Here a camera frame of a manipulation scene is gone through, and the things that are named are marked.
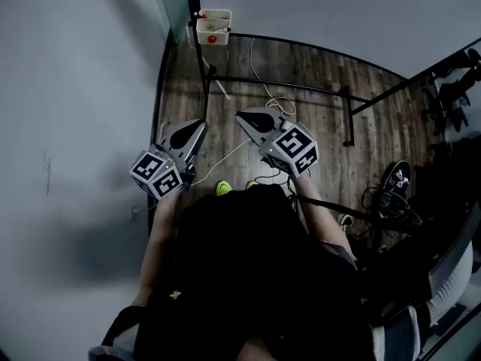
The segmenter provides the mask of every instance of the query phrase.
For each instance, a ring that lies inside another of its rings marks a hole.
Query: glass panel
[[[177,43],[189,22],[189,4],[187,0],[163,0],[163,2]]]

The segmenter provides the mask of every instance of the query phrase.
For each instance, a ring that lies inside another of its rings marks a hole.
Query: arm
[[[174,240],[175,205],[179,194],[180,188],[177,188],[157,204],[152,232],[142,262],[139,292],[132,305],[145,306],[155,285],[165,273],[165,264],[170,259]]]
[[[295,190],[298,195],[322,201],[319,191],[317,191],[317,188],[313,185],[306,174],[292,179],[292,181],[294,182]],[[351,258],[355,259],[346,235],[337,224],[331,212],[327,208],[315,206],[310,203],[300,203],[309,233],[320,241],[342,246]],[[328,245],[324,245],[324,247],[326,250],[335,253]]]

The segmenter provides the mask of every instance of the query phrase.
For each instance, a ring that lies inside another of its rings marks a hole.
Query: wooden floor
[[[203,46],[206,60],[217,67],[217,74],[254,77],[250,69],[252,39],[230,37],[228,46]],[[256,40],[253,44],[253,66],[259,77],[338,91],[349,85],[354,96],[371,99],[397,84],[398,77],[355,60],[333,53],[285,44]],[[201,118],[203,94],[195,51],[187,41],[170,53],[162,91],[159,127],[170,123]],[[210,87],[207,113],[209,132],[200,153],[195,158],[196,180],[248,139],[235,122],[235,114],[243,108],[264,106],[269,99],[261,84],[222,83],[230,95],[228,100],[215,82]],[[362,193],[369,180],[380,179],[387,166],[404,159],[411,167],[431,160],[429,144],[438,140],[432,136],[432,124],[421,118],[427,101],[419,86],[411,86],[354,116],[355,146],[344,147],[349,137],[346,105],[342,98],[311,91],[268,86],[274,97],[288,96],[296,114],[287,117],[302,122],[317,139],[319,163],[310,169],[313,182],[322,197],[329,201],[363,211]],[[292,111],[288,101],[281,101]],[[353,108],[361,103],[352,102]],[[182,206],[206,194],[215,193],[215,185],[225,179],[234,190],[243,190],[247,181],[259,175],[273,175],[272,169],[260,161],[258,148],[250,142],[239,148],[203,182],[183,196]],[[263,183],[282,183],[286,174],[262,180]],[[414,188],[415,178],[410,190]],[[357,223],[357,231],[366,230]],[[368,246],[392,246],[401,237],[368,237]]]

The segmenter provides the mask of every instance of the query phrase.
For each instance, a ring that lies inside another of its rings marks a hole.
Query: white wall
[[[232,31],[326,47],[411,77],[481,37],[481,0],[201,0]]]
[[[149,144],[167,31],[155,0],[0,0],[0,348],[12,360],[86,359],[135,296],[147,197],[128,170]]]

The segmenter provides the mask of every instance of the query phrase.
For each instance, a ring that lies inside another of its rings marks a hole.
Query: green object
[[[217,196],[224,196],[229,191],[232,191],[232,186],[226,180],[221,180],[217,184],[217,188],[216,188]]]
[[[247,182],[247,185],[246,185],[246,190],[250,189],[255,184],[258,184],[255,180],[249,180],[249,182]]]
[[[177,298],[179,298],[180,294],[182,294],[182,293],[175,290],[169,297],[171,297],[172,299],[177,299]]]

